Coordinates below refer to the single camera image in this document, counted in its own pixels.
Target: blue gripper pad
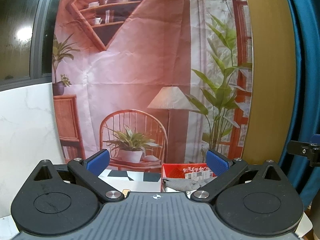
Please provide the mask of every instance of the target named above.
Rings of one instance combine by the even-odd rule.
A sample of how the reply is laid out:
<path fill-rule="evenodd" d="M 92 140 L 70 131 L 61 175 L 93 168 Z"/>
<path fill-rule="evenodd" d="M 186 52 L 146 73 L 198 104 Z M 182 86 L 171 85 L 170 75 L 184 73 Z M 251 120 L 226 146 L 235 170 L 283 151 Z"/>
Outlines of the blue gripper pad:
<path fill-rule="evenodd" d="M 217 176 L 229 170 L 232 161 L 215 150 L 207 151 L 207 166 Z"/>
<path fill-rule="evenodd" d="M 110 163 L 110 153 L 106 149 L 95 153 L 91 157 L 84 160 L 83 166 L 91 171 L 94 175 L 99 176 Z"/>

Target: chair backrest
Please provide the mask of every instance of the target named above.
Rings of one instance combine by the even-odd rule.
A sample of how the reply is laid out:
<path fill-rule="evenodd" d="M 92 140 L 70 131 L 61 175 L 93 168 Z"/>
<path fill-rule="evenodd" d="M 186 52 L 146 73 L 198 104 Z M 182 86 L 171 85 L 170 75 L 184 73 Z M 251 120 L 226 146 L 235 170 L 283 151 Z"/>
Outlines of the chair backrest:
<path fill-rule="evenodd" d="M 167 150 L 167 133 L 161 122 L 151 114 L 139 110 L 120 110 L 109 114 L 100 125 L 100 149 L 107 149 L 111 157 L 117 157 L 118 151 L 107 146 L 106 141 L 115 139 L 114 131 L 125 132 L 124 126 L 130 130 L 136 129 L 139 133 L 147 134 L 150 139 L 162 148 L 153 147 L 146 150 L 146 155 L 153 155 L 163 162 Z"/>

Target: blue curtain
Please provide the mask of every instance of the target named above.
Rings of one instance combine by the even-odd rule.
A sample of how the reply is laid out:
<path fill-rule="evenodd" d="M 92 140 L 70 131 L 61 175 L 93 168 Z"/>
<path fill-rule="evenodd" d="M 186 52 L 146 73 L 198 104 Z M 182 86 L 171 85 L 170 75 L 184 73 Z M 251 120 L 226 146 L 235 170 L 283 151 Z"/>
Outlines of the blue curtain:
<path fill-rule="evenodd" d="M 320 167 L 311 168 L 305 157 L 287 154 L 286 145 L 290 140 L 320 142 L 312 139 L 320 133 L 320 0 L 288 1 L 296 45 L 296 90 L 279 164 L 307 208 L 320 188 Z"/>

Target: plant pot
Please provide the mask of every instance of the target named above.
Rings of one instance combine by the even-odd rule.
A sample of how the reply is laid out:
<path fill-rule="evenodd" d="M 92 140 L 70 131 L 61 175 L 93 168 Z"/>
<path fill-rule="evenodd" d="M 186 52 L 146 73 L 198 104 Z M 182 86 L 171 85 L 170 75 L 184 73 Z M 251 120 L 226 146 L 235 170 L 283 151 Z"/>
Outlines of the plant pot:
<path fill-rule="evenodd" d="M 64 93 L 64 84 L 62 81 L 52 83 L 52 93 L 54 96 L 61 96 Z"/>
<path fill-rule="evenodd" d="M 119 156 L 125 162 L 139 163 L 142 156 L 142 151 L 132 152 L 119 150 Z"/>

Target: red box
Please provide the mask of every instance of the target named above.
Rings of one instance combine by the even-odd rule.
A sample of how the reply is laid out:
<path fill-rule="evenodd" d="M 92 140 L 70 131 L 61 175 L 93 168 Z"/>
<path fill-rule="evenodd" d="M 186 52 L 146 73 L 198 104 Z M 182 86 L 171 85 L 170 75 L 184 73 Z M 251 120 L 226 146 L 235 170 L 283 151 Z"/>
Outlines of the red box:
<path fill-rule="evenodd" d="M 163 178 L 176 178 L 176 179 L 186 179 L 191 176 L 188 174 L 194 173 L 197 175 L 198 173 L 202 173 L 203 171 L 208 171 L 210 173 L 210 177 L 216 177 L 216 175 L 209 169 L 206 163 L 183 163 L 183 164 L 170 164 L 164 163 L 161 168 L 161 190 L 164 192 L 163 186 Z"/>

